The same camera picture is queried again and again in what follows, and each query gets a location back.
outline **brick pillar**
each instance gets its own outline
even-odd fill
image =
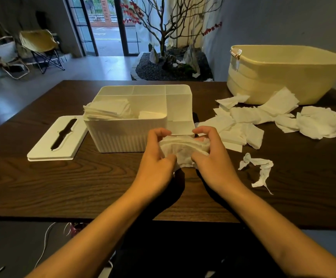
[[[109,5],[107,4],[107,0],[100,0],[100,1],[101,1],[103,15],[105,17],[106,27],[111,27],[113,25],[111,23]]]

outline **black gravel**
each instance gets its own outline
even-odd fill
[[[184,58],[185,48],[172,48],[167,51],[167,54],[175,55],[178,60]],[[167,70],[163,70],[162,66],[164,59],[160,58],[158,64],[154,64],[149,60],[149,53],[142,55],[139,64],[136,67],[136,73],[141,79],[148,81],[205,81],[213,78],[212,70],[209,67],[206,55],[200,50],[195,49],[200,67],[200,76],[193,77],[195,71],[187,64],[180,65],[179,67],[169,66]]]

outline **yellow basket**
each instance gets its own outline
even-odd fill
[[[316,103],[336,82],[336,53],[308,46],[231,47],[227,86],[248,104],[263,104],[287,87],[300,105]]]

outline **decorative tree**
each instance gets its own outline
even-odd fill
[[[165,56],[165,42],[167,39],[178,39],[179,37],[192,37],[195,43],[199,35],[206,35],[214,29],[222,26],[222,22],[215,24],[213,27],[203,30],[203,20],[207,13],[218,10],[222,5],[222,0],[174,0],[171,12],[165,9],[165,0],[161,0],[161,6],[157,0],[140,0],[142,4],[138,6],[135,0],[129,0],[128,4],[122,3],[123,13],[128,15],[123,23],[132,22],[141,24],[145,27],[159,42],[161,56]],[[151,23],[151,13],[156,11],[160,23],[157,27]],[[168,22],[164,23],[165,14],[169,14]],[[196,17],[200,18],[201,28],[196,29]],[[187,20],[193,18],[193,28],[188,32],[188,35],[183,35]]]

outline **fence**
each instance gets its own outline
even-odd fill
[[[105,13],[107,14],[107,9],[102,7],[101,0],[84,0],[86,6],[88,18],[90,22],[106,22]],[[107,0],[107,5],[110,13],[111,22],[118,22],[116,17],[116,10],[114,5],[114,0]]]

